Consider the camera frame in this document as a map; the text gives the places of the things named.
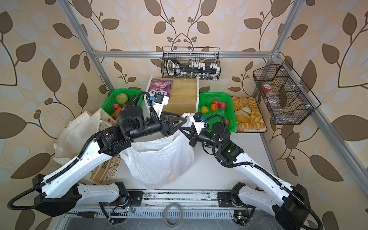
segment wooden board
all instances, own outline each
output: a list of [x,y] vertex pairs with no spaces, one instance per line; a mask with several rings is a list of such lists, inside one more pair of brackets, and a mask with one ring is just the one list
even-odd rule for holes
[[164,111],[178,113],[194,113],[197,106],[196,79],[165,79],[173,81],[170,89],[170,99],[163,107]]

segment white plastic bag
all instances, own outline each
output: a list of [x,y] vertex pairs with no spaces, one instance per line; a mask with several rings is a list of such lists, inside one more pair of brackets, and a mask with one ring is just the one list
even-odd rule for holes
[[[187,122],[183,127],[190,127]],[[132,176],[146,185],[158,189],[178,178],[194,163],[194,151],[188,138],[180,131],[154,141],[133,142],[127,148],[128,156],[120,153]]]

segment wall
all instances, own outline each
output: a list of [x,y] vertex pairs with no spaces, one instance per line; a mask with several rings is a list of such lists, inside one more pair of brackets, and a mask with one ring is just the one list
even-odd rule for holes
[[[322,111],[365,167],[367,10],[364,0],[307,0],[281,52],[316,93]],[[264,102],[261,109],[266,111]],[[268,113],[263,115],[269,120]],[[368,199],[313,119],[298,126],[276,126],[272,121],[267,125],[282,177],[306,187],[325,229],[366,229]],[[315,223],[311,216],[308,219]]]
[[[163,46],[173,49],[210,46],[221,51],[271,51],[292,1],[271,4],[269,0],[116,0],[90,4],[87,0],[71,0],[70,4],[96,50],[162,51]],[[104,58],[101,61],[116,88],[145,89],[151,74],[161,76],[160,59]],[[253,66],[247,72],[250,78],[244,78],[243,89],[241,74],[251,61]],[[123,69],[123,74],[114,62]],[[250,73],[265,63],[263,59],[221,59],[220,62],[220,81],[200,81],[201,91],[242,96],[246,95],[245,90],[251,94],[255,85]],[[119,78],[124,74],[126,79]]]
[[[6,204],[32,186],[35,174],[60,166],[52,160],[59,132],[81,112],[95,112],[107,98],[97,70],[54,2],[0,1],[1,229],[52,226],[49,216],[8,210]],[[79,60],[78,66],[70,66],[71,57]],[[33,205],[36,195],[16,204]]]

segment yellow fruit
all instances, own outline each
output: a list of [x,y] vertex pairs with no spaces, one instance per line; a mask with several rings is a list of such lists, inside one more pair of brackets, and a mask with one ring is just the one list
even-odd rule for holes
[[206,106],[202,106],[201,113],[208,113],[208,108]]

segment wire basket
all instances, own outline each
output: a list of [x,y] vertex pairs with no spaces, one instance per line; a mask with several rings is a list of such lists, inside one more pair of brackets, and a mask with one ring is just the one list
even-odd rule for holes
[[162,47],[162,78],[198,78],[218,81],[221,73],[220,48]]
[[[284,61],[253,71],[254,82],[275,125],[299,125],[321,104],[302,78],[295,83],[288,73],[290,67]],[[316,100],[311,102],[305,94]]]

